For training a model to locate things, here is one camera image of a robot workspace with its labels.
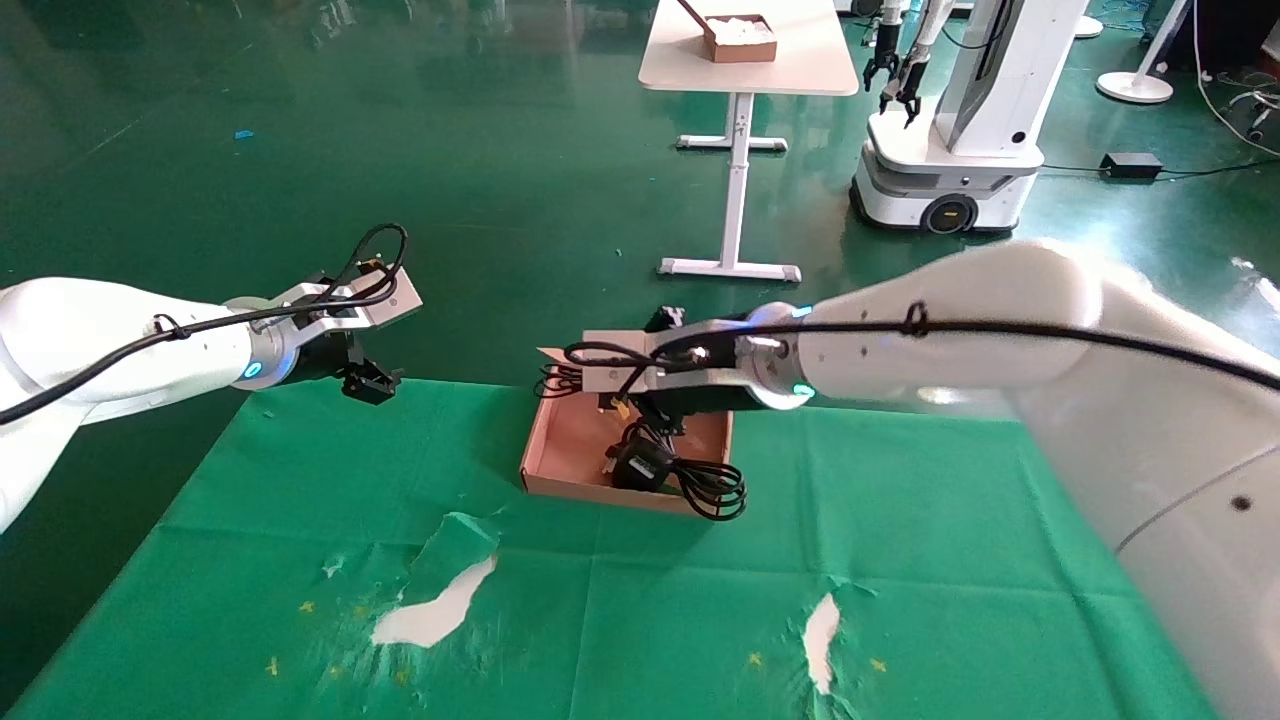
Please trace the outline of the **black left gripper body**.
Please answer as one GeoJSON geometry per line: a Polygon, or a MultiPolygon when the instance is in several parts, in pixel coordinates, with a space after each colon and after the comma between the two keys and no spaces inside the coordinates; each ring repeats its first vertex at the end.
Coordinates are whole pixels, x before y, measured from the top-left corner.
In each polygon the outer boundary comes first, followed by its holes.
{"type": "Polygon", "coordinates": [[[288,347],[282,361],[282,375],[275,386],[337,378],[346,370],[346,334],[321,334],[305,345],[288,347]]]}

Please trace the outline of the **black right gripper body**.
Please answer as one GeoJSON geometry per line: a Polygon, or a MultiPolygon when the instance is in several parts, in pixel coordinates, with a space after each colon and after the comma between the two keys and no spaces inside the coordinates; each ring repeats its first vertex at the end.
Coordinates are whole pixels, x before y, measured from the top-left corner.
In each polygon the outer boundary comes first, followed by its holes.
{"type": "Polygon", "coordinates": [[[745,386],[696,386],[640,393],[640,414],[658,427],[681,427],[686,416],[763,410],[745,386]]]}

